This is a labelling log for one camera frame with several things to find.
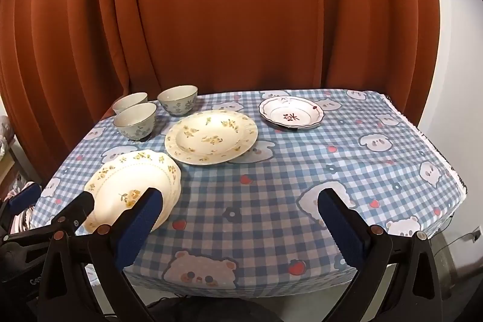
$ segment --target orange curtain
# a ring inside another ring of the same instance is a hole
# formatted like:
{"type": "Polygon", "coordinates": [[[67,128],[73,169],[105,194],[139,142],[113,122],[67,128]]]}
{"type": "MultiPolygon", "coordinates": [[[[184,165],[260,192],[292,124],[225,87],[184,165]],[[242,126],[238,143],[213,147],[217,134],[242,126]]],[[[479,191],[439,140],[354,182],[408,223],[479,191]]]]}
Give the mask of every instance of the orange curtain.
{"type": "Polygon", "coordinates": [[[349,88],[417,123],[438,0],[0,0],[0,95],[44,180],[130,91],[349,88]]]}

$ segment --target plate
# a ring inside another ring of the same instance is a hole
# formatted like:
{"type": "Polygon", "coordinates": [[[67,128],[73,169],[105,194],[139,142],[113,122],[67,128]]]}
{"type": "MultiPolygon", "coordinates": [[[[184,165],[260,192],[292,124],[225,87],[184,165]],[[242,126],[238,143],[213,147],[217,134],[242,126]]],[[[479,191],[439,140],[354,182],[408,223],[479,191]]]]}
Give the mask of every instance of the plate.
{"type": "Polygon", "coordinates": [[[94,196],[95,202],[84,228],[92,233],[99,225],[114,224],[149,187],[163,194],[163,210],[152,232],[166,221],[180,197],[181,171],[178,165],[167,154],[151,150],[121,154],[104,164],[84,187],[94,196]]]}
{"type": "Polygon", "coordinates": [[[262,101],[258,110],[269,122],[293,128],[312,127],[324,117],[318,104],[295,96],[271,97],[262,101]]]}
{"type": "Polygon", "coordinates": [[[211,110],[177,122],[166,134],[164,145],[170,156],[182,163],[208,165],[242,155],[257,137],[257,125],[247,115],[211,110]]]}

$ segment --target table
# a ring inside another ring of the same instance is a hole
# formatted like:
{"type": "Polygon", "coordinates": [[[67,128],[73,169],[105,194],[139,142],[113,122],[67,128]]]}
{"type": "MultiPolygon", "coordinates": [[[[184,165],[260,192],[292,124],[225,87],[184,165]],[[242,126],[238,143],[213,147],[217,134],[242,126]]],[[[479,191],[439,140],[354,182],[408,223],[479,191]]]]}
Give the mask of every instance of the table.
{"type": "MultiPolygon", "coordinates": [[[[112,118],[101,120],[47,185],[32,225],[46,225],[109,159],[136,149],[165,151],[165,134],[179,118],[157,104],[156,126],[146,142],[122,137],[112,118]]],[[[199,97],[194,111],[219,108],[252,117],[258,140],[235,163],[179,164],[178,203],[125,269],[135,285],[230,297],[319,290],[355,273],[317,212],[323,188],[333,187],[369,225],[407,236],[420,229],[432,236],[465,198],[450,164],[373,91],[210,94],[199,97]],[[317,101],[325,111],[321,126],[291,132],[267,125],[258,104],[272,95],[317,101]]],[[[88,274],[95,283],[93,269],[88,274]]]]}

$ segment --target oval plate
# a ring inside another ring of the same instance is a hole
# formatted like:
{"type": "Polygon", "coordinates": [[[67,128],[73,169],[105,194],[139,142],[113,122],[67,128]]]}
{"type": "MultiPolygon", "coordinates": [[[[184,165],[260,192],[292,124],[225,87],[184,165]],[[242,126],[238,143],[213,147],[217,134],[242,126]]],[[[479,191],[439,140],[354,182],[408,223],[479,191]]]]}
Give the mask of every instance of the oval plate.
{"type": "Polygon", "coordinates": [[[180,120],[166,134],[166,151],[186,164],[208,165],[232,160],[258,137],[255,122],[235,111],[198,112],[180,120]]]}
{"type": "Polygon", "coordinates": [[[84,221],[92,233],[102,224],[112,225],[149,188],[163,194],[163,210],[154,231],[170,215],[181,194],[181,171],[170,156],[150,150],[119,155],[105,163],[86,183],[84,190],[94,196],[94,210],[84,221]]]}
{"type": "Polygon", "coordinates": [[[318,104],[295,96],[271,97],[262,101],[258,110],[269,122],[294,128],[314,126],[324,117],[318,104]]]}

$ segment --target screw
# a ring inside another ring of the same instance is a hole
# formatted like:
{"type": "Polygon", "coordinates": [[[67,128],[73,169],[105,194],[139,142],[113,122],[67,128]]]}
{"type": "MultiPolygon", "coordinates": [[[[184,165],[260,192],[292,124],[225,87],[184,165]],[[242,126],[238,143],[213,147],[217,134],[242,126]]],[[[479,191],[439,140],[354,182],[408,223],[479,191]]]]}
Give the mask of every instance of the screw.
{"type": "Polygon", "coordinates": [[[54,233],[54,239],[55,240],[61,240],[64,237],[64,232],[63,231],[57,231],[54,233]]]}
{"type": "Polygon", "coordinates": [[[375,235],[382,235],[384,233],[383,228],[379,225],[372,225],[370,230],[375,235]]]}
{"type": "Polygon", "coordinates": [[[426,240],[427,239],[427,235],[423,231],[416,232],[416,236],[419,238],[419,240],[426,240]]]}
{"type": "Polygon", "coordinates": [[[105,234],[108,234],[110,231],[110,225],[107,225],[107,224],[103,224],[101,225],[98,229],[97,229],[97,233],[99,235],[105,235],[105,234]]]}

